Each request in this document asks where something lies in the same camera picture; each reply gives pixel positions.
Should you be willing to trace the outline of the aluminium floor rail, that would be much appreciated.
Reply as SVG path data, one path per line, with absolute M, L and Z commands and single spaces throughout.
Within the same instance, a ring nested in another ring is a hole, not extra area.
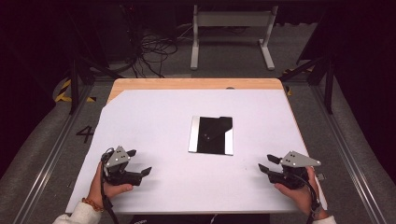
M 56 166 L 59 157 L 64 150 L 64 142 L 67 136 L 71 132 L 71 129 L 84 106 L 89 94 L 92 91 L 92 85 L 83 86 L 81 91 L 78 93 L 78 102 L 73 105 L 73 113 L 68 114 L 65 123 L 49 152 L 44 164 L 42 165 L 38 175 L 35 178 L 35 182 L 29 191 L 26 199 L 24 200 L 21 209 L 14 218 L 12 224 L 27 224 L 30 216 L 32 215 L 35 206 L 42 195 L 43 190 L 47 186 L 50 176 Z
M 328 112 L 327 107 L 324 104 L 324 95 L 321 93 L 320 88 L 316 86 L 311 87 L 311 91 L 322 111 L 326 122 L 330 126 L 332 135 L 338 146 L 338 152 L 342 158 L 344 165 L 351 177 L 351 180 L 357 190 L 361 201 L 367 211 L 373 224 L 388 224 L 381 209 L 376 202 L 374 194 L 368 186 L 367 179 L 362 172 L 361 168 L 357 164 L 356 160 L 350 151 L 345 137 L 342 135 L 341 129 L 333 115 Z

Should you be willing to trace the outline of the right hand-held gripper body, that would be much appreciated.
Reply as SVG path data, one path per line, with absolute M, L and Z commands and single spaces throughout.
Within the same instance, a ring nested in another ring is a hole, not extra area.
M 320 161 L 296 151 L 290 151 L 286 156 L 280 159 L 282 172 L 270 171 L 268 178 L 271 183 L 280 183 L 288 189 L 302 188 L 309 180 L 306 167 L 321 165 Z

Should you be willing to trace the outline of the person's right hand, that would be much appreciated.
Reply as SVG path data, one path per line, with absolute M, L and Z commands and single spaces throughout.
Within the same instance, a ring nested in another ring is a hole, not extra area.
M 309 177 L 309 184 L 315 190 L 316 196 L 319 196 L 318 184 L 316 181 L 316 175 L 314 172 L 314 168 L 308 166 L 306 168 Z M 311 188 L 303 187 L 301 189 L 288 189 L 282 184 L 276 183 L 274 187 L 281 192 L 283 195 L 291 198 L 295 205 L 307 216 L 311 216 Z

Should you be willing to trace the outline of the yellow black hazard tape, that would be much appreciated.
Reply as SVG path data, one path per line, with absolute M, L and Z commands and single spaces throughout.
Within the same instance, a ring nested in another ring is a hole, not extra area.
M 285 76 L 285 75 L 291 73 L 293 70 L 294 70 L 294 69 L 286 69 L 286 70 L 284 70 L 284 71 L 282 72 L 282 76 Z M 312 72 L 312 70 L 313 70 L 312 68 L 305 69 L 305 70 L 304 70 L 301 74 L 299 74 L 299 75 L 302 75 L 302 74 L 304 74 L 304 75 L 309 75 L 309 74 Z M 291 90 L 290 86 L 285 85 L 285 86 L 284 86 L 284 89 L 285 89 L 285 92 L 286 92 L 287 96 L 292 96 L 292 90 Z
M 57 96 L 55 97 L 55 101 L 56 102 L 71 102 L 72 98 L 69 96 L 66 96 L 66 91 L 68 90 L 68 88 L 71 86 L 71 79 L 67 78 L 64 81 L 64 84 L 62 85 L 59 93 L 57 94 Z

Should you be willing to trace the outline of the black metal stand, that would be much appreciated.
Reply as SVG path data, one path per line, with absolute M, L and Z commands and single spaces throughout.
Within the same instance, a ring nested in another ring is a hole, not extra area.
M 325 90 L 324 90 L 324 105 L 327 112 L 332 114 L 332 87 L 333 87 L 333 64 L 332 57 L 324 56 L 319 57 L 314 60 L 310 60 L 292 71 L 288 72 L 286 75 L 282 75 L 278 79 L 281 82 L 287 81 L 292 77 L 300 75 L 304 70 L 312 68 L 312 72 L 307 77 L 306 81 L 311 86 L 317 86 L 319 82 L 325 77 Z
M 73 115 L 78 110 L 82 101 L 82 98 L 79 96 L 78 82 L 81 80 L 85 86 L 92 86 L 95 81 L 94 72 L 91 70 L 92 67 L 101 74 L 114 79 L 120 78 L 120 75 L 99 65 L 92 58 L 80 54 L 81 47 L 79 46 L 79 40 L 84 41 L 84 38 L 80 36 L 80 31 L 67 7 L 64 9 L 64 12 L 64 32 L 62 37 L 64 37 L 64 51 L 70 61 L 69 78 L 71 80 L 72 100 L 70 114 Z

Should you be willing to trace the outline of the person's left hand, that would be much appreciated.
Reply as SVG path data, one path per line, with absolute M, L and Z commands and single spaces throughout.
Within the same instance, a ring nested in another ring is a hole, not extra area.
M 130 184 L 113 186 L 108 184 L 107 182 L 103 183 L 101 174 L 102 174 L 102 163 L 99 162 L 97 165 L 96 173 L 92 179 L 88 196 L 86 197 L 87 200 L 93 202 L 96 206 L 100 208 L 104 207 L 102 195 L 106 195 L 107 198 L 112 199 L 124 192 L 131 191 L 134 188 Z

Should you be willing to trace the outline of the white metal desk frame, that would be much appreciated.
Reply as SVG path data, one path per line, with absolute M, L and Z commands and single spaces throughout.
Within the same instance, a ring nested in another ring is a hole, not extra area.
M 278 6 L 264 11 L 200 11 L 193 8 L 191 47 L 191 70 L 198 69 L 200 27 L 264 27 L 264 37 L 258 41 L 267 69 L 273 71 L 275 64 L 268 49 L 269 39 L 275 25 Z

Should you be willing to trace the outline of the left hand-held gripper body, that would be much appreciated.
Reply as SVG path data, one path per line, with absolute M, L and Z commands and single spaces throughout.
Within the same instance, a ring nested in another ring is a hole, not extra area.
M 116 149 L 113 147 L 109 148 L 101 158 L 102 181 L 113 186 L 122 184 L 139 186 L 143 179 L 141 172 L 136 173 L 125 170 L 131 158 L 122 146 L 118 146 Z

